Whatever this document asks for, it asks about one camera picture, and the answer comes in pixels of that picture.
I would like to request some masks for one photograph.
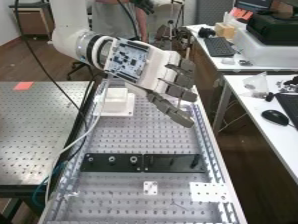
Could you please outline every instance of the white desk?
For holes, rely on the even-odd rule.
[[[217,116],[213,123],[213,131],[217,135],[222,118],[226,111],[226,106],[230,99],[231,92],[234,93],[243,109],[247,112],[255,126],[258,127],[270,147],[272,148],[278,158],[280,159],[288,173],[291,174],[298,184],[298,131],[291,126],[279,126],[260,116],[264,110],[278,110],[286,114],[276,99],[266,102],[263,99],[242,96],[248,90],[243,87],[243,79],[248,76],[243,75],[224,75],[224,88],[222,92],[220,102],[217,110]],[[268,90],[272,93],[278,92],[276,82],[292,79],[294,75],[272,75],[267,76]]]
[[[298,66],[292,67],[292,68],[280,68],[280,67],[260,67],[260,66],[240,66],[239,65],[239,60],[247,60],[244,58],[244,56],[242,54],[235,53],[234,55],[234,60],[235,60],[235,64],[234,65],[226,65],[222,64],[222,59],[220,57],[211,57],[203,42],[203,38],[198,37],[198,31],[199,29],[205,27],[205,28],[214,28],[213,26],[207,26],[205,24],[202,25],[193,25],[193,26],[186,26],[186,28],[190,30],[193,36],[195,37],[195,40],[198,42],[198,44],[201,45],[210,61],[213,62],[217,71],[220,72],[248,72],[248,71],[274,71],[274,72],[279,72],[279,71],[298,71]]]

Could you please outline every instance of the wall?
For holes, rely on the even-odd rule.
[[[214,25],[223,20],[224,12],[230,12],[234,0],[198,0],[197,23]]]
[[[12,10],[8,8],[12,3],[13,0],[0,0],[0,46],[20,36]]]

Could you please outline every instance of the screw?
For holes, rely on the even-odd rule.
[[[110,163],[111,165],[114,165],[114,163],[115,163],[115,158],[114,158],[114,156],[110,156],[110,157],[109,157],[109,163]]]
[[[131,165],[137,164],[137,156],[130,157],[130,163],[131,163]]]

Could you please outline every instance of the white block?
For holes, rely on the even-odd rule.
[[[105,97],[103,112],[123,111],[127,101],[126,88],[109,88]]]
[[[232,43],[256,66],[298,67],[298,46],[264,45],[247,30],[238,29]]]

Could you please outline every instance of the computer mouse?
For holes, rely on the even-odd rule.
[[[224,65],[234,65],[235,60],[234,60],[234,58],[223,58],[220,63],[224,64]]]
[[[264,119],[267,119],[268,121],[279,124],[279,125],[283,125],[283,126],[287,126],[288,125],[288,118],[287,116],[280,113],[279,111],[276,110],[266,110],[262,112],[262,117]]]

